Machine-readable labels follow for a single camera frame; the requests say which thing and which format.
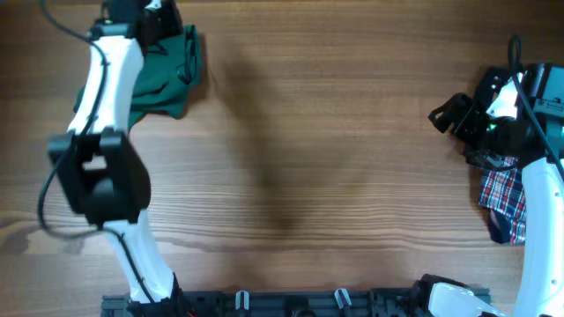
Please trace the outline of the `green cloth garment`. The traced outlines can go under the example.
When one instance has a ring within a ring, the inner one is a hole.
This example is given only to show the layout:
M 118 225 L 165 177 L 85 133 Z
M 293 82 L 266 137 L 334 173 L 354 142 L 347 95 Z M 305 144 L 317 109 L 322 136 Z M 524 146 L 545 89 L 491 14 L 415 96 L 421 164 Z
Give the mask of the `green cloth garment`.
M 67 130 L 79 134 L 129 131 L 148 114 L 182 118 L 204 66 L 197 28 L 185 26 L 144 51 L 135 38 L 101 36 L 91 44 L 90 69 Z

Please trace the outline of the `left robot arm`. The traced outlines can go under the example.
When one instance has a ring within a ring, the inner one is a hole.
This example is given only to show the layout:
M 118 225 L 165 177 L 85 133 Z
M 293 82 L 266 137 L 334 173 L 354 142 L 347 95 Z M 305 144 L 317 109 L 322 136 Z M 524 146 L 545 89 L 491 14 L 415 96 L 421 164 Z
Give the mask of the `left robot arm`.
M 129 140 L 133 90 L 147 49 L 180 34 L 182 20 L 172 1 L 106 1 L 88 34 L 45 18 L 91 49 L 85 90 L 66 133 L 48 143 L 53 168 L 71 210 L 92 226 L 58 232 L 44 216 L 49 185 L 37 205 L 41 229 L 62 240 L 103 234 L 112 245 L 130 287 L 126 309 L 134 316 L 185 316 L 189 304 L 174 272 L 159 252 L 148 221 L 149 174 Z

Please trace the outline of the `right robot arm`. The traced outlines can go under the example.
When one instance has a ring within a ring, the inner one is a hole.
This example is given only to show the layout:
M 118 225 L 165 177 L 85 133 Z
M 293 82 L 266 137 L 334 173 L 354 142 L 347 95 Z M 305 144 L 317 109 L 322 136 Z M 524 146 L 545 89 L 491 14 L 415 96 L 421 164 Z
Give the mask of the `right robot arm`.
M 468 165 L 522 175 L 525 242 L 516 316 L 563 314 L 563 69 L 489 67 L 472 96 L 453 95 L 428 119 L 464 144 Z

